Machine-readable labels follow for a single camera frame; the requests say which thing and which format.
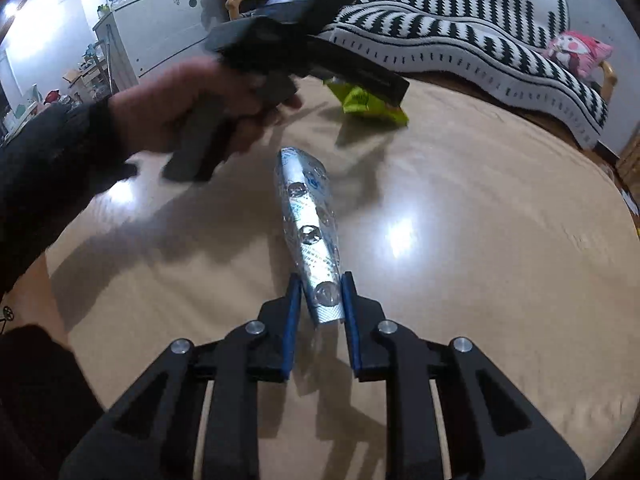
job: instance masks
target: silver foil wrapper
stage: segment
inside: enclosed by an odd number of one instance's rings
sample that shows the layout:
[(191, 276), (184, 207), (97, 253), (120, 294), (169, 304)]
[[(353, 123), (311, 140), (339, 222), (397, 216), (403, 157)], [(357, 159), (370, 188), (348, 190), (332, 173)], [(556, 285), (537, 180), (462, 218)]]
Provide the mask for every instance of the silver foil wrapper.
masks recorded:
[(302, 150), (283, 148), (275, 183), (285, 239), (302, 277), (311, 318), (316, 324), (344, 319), (338, 235), (324, 166)]

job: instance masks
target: metal screw head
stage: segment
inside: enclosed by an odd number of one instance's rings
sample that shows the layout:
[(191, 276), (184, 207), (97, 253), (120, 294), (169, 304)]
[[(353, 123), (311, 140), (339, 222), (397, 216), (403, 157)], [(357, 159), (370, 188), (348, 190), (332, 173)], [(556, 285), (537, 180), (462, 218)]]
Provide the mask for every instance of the metal screw head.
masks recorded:
[(474, 347), (474, 344), (466, 337), (457, 337), (453, 340), (453, 348), (458, 352), (469, 352)]
[(186, 354), (191, 348), (191, 341), (188, 339), (176, 339), (171, 343), (171, 352), (174, 354)]
[(249, 334), (258, 335), (264, 332), (264, 323), (261, 321), (258, 321), (257, 319), (254, 319), (253, 321), (250, 321), (249, 323), (247, 323), (244, 326), (244, 329)]
[(321, 306), (336, 306), (342, 300), (340, 286), (334, 282), (322, 282), (314, 289), (314, 300)]
[(6, 321), (13, 321), (14, 320), (14, 311), (11, 310), (10, 307), (6, 306), (2, 309), (2, 315), (4, 316), (4, 319)]
[(300, 241), (306, 245), (313, 245), (322, 240), (320, 229), (315, 225), (303, 225), (298, 234), (300, 235)]
[(398, 325), (396, 325), (390, 319), (385, 319), (384, 321), (380, 321), (378, 323), (378, 330), (383, 334), (393, 334), (396, 330), (398, 330)]
[(292, 182), (287, 186), (287, 194), (292, 198), (299, 198), (306, 193), (306, 186), (303, 182)]

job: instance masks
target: human hand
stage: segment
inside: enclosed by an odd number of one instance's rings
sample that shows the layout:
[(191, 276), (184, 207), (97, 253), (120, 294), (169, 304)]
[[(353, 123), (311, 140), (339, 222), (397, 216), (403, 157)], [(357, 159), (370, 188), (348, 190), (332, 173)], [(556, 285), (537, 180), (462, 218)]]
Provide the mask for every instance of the human hand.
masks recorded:
[[(109, 99), (116, 131), (127, 155), (141, 151), (166, 153), (178, 145), (184, 119), (203, 94), (215, 94), (238, 121), (226, 156), (246, 152), (276, 123), (279, 110), (261, 114), (262, 103), (254, 95), (255, 77), (228, 68), (211, 56), (194, 57), (167, 69), (157, 79), (117, 93)], [(284, 103), (297, 109), (298, 96)]]

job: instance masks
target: couch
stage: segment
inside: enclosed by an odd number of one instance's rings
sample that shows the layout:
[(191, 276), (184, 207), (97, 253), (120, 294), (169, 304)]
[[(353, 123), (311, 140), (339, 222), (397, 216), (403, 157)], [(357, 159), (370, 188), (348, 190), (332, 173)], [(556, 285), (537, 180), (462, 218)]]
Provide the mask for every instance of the couch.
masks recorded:
[[(242, 1), (228, 0), (232, 18)], [(462, 76), (506, 105), (556, 117), (591, 149), (617, 78), (603, 62), (598, 92), (542, 56), (569, 28), (566, 0), (358, 0), (320, 36), (395, 72)]]

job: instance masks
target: green snack bag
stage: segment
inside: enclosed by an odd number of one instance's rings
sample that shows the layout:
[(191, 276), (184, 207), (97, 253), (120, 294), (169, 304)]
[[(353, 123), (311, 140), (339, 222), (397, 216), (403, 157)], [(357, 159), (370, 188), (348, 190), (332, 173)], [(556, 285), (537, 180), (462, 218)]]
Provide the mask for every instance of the green snack bag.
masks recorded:
[(346, 114), (391, 120), (398, 126), (406, 126), (409, 122), (402, 108), (386, 104), (359, 86), (335, 78), (325, 81), (324, 84), (341, 102), (342, 111)]

